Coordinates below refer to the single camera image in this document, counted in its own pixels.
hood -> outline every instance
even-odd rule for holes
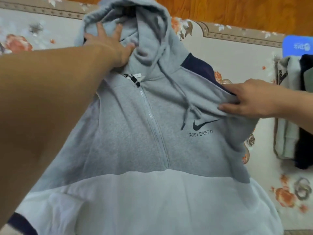
[[[118,23],[122,24],[121,44],[126,46],[133,42],[137,48],[129,63],[116,69],[120,74],[141,73],[144,81],[170,75],[189,54],[171,27],[167,9],[156,1],[102,0],[99,4],[98,10],[85,16],[75,45],[83,45],[84,32],[97,34],[96,22],[103,23],[108,35]]]

black swoosh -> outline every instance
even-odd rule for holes
[[[195,122],[194,122],[194,125],[193,125],[193,128],[195,131],[198,131],[199,129],[201,129],[204,125],[206,124],[209,124],[209,123],[212,123],[212,122],[215,122],[217,120],[212,120],[212,121],[209,121],[209,122],[204,122],[203,124],[199,124],[199,125],[196,125]]]

navy blue shoulder panel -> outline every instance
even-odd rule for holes
[[[214,71],[211,65],[207,64],[206,62],[202,61],[201,59],[196,58],[191,53],[187,56],[187,58],[182,63],[181,67],[192,71],[205,79],[209,80],[211,83],[215,84],[219,88],[223,89],[224,91],[228,92],[229,94],[234,95],[230,91],[226,90],[223,85],[218,83],[215,80]]]
[[[38,235],[28,220],[19,213],[14,213],[7,223],[23,235]]]

gray and white hoodie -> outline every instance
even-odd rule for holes
[[[17,212],[40,234],[282,234],[274,205],[242,163],[257,120],[218,110],[237,97],[185,49],[165,7],[101,4],[84,18],[77,45],[101,21],[108,35],[122,23],[121,43],[138,48],[127,66],[104,76]],[[141,74],[140,86],[124,74]],[[73,206],[63,211],[61,195]]]

wooden floor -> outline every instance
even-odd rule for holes
[[[96,4],[99,0],[73,0]],[[156,0],[172,16],[313,36],[313,0]]]

